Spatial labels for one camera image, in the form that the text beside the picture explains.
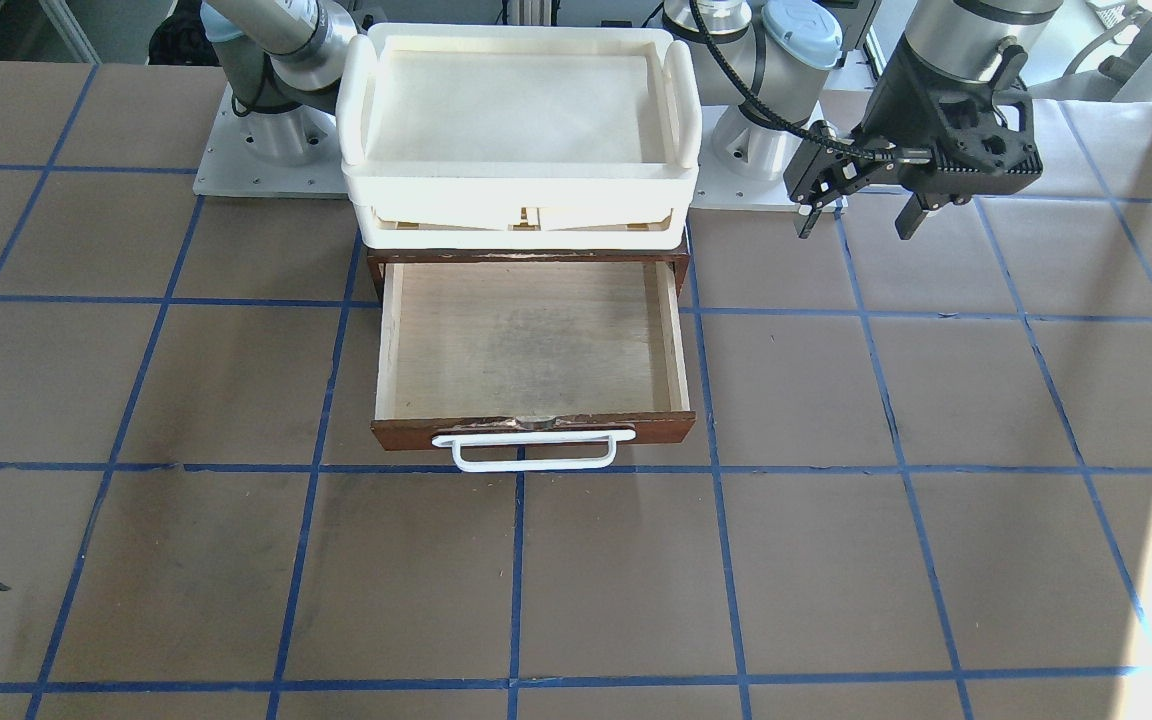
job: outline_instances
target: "white plastic bin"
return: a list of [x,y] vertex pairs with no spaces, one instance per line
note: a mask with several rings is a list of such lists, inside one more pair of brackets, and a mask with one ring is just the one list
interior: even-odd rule
[[382,23],[338,100],[376,249],[672,249],[700,130],[689,51],[659,29]]

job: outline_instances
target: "white tray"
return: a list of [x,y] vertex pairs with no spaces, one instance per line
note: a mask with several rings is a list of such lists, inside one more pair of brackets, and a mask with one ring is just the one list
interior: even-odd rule
[[668,250],[702,118],[659,29],[384,23],[349,45],[338,129],[370,247]]

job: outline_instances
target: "drawer handle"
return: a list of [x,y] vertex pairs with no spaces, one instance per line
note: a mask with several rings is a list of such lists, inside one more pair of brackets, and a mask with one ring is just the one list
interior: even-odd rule
[[[434,447],[452,447],[452,460],[467,473],[521,473],[524,470],[590,470],[607,468],[616,458],[616,442],[631,441],[637,435],[631,429],[561,430],[540,433],[487,433],[477,435],[439,435]],[[598,457],[566,457],[553,460],[465,460],[462,448],[503,445],[563,445],[569,442],[606,442],[607,454]]]

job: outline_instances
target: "drawer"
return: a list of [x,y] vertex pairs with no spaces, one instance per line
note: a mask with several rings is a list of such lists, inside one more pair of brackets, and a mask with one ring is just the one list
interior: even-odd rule
[[[372,432],[449,447],[463,470],[600,468],[617,444],[695,424],[672,265],[394,263]],[[475,462],[463,448],[589,444],[577,460]]]

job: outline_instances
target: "blue joint cap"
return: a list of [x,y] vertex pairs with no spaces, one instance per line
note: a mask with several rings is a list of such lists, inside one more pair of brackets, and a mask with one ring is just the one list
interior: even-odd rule
[[786,53],[818,70],[836,68],[842,58],[842,26],[812,0],[768,0],[763,25]]
[[229,22],[229,18],[218,13],[209,3],[203,3],[198,14],[202,16],[202,28],[206,31],[207,41],[211,41],[212,45],[215,45],[217,41],[237,40],[243,36],[243,31],[236,24]]

